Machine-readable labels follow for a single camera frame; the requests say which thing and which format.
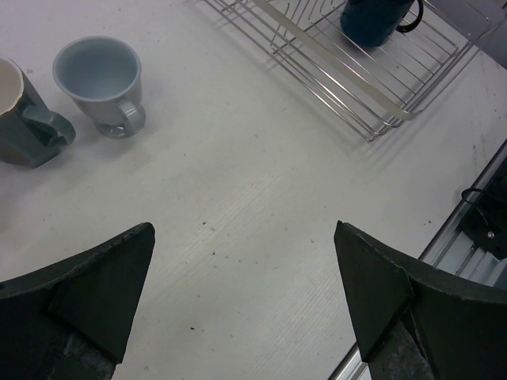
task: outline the mug rim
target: mug rim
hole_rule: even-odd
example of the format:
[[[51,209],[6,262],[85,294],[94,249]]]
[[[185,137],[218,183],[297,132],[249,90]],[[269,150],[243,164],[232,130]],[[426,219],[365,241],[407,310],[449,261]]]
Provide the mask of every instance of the mug rim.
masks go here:
[[[11,67],[17,72],[20,83],[19,93],[14,98],[13,103],[4,110],[0,109],[0,115],[4,115],[7,112],[11,112],[13,109],[15,109],[19,100],[23,97],[23,92],[25,91],[25,79],[23,78],[23,71],[21,71],[21,68],[11,58],[6,57],[4,55],[0,55],[0,60],[11,65]]]
[[[131,52],[132,56],[135,59],[137,67],[136,67],[135,77],[132,80],[132,83],[130,85],[128,85],[123,91],[121,91],[120,93],[118,93],[114,96],[104,97],[104,98],[82,97],[76,93],[73,93],[72,91],[69,91],[68,88],[66,86],[64,86],[62,84],[62,82],[59,80],[58,73],[56,71],[56,65],[57,65],[58,61],[61,59],[61,57],[63,56],[63,54],[66,52],[66,50],[75,46],[75,45],[82,44],[83,42],[90,41],[90,40],[108,40],[108,41],[112,41],[117,44],[123,45],[125,48],[127,48]],[[122,40],[118,40],[117,38],[110,37],[110,36],[87,36],[87,37],[83,37],[83,38],[79,38],[77,40],[74,40],[74,41],[68,43],[67,45],[65,45],[58,52],[55,59],[53,60],[52,71],[53,71],[53,79],[55,80],[56,85],[64,93],[66,93],[69,97],[72,97],[73,99],[75,99],[77,101],[85,101],[86,103],[102,103],[105,101],[115,101],[117,99],[122,98],[122,96],[124,96],[126,93],[128,93],[128,91],[130,91],[139,82],[139,78],[141,76],[141,60],[139,59],[139,56],[137,55],[135,50],[132,48],[132,46],[130,46],[129,44],[127,44],[126,42],[124,42]]]

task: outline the metal wire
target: metal wire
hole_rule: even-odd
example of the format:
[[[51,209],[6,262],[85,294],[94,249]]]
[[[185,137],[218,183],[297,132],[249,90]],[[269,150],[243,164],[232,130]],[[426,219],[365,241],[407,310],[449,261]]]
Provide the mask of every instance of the metal wire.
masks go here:
[[[253,0],[204,1],[367,141],[401,127],[431,104],[500,25],[460,0],[481,25],[472,39],[425,0],[425,18],[415,31],[395,33],[382,47],[367,51],[341,30],[346,0],[267,0],[262,8],[280,12],[298,28],[291,27],[297,36],[303,39],[300,32],[306,33],[319,45],[315,50],[312,40],[299,40]],[[411,10],[407,18],[414,14]],[[354,78],[363,85],[357,87]],[[372,97],[368,89],[380,91],[385,101]]]

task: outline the dark blue mug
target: dark blue mug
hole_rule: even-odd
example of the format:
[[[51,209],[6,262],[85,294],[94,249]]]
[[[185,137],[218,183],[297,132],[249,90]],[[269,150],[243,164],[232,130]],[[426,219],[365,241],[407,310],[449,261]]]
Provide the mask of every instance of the dark blue mug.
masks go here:
[[[419,13],[414,22],[400,25],[414,0],[348,0],[341,15],[343,33],[364,48],[385,44],[397,30],[401,33],[416,29],[422,20],[423,0],[417,0]]]

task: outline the white table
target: white table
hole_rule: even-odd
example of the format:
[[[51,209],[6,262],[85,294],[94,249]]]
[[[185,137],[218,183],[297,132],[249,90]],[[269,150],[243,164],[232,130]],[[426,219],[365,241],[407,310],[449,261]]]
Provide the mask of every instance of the white table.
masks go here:
[[[3,0],[0,48],[78,137],[39,169],[0,166],[0,280],[152,222],[116,380],[327,379],[354,341],[336,221],[418,256],[507,138],[507,72],[484,55],[367,145],[203,3],[43,3]],[[127,141],[51,77],[62,46],[97,34],[143,62],[149,121]]]

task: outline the light blue mug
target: light blue mug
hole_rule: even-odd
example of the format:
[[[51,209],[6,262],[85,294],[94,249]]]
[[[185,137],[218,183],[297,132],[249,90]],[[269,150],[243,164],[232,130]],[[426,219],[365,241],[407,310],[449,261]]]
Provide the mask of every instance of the light blue mug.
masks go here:
[[[103,135],[124,139],[144,127],[141,61],[125,42],[106,36],[74,41],[56,56],[53,77]]]

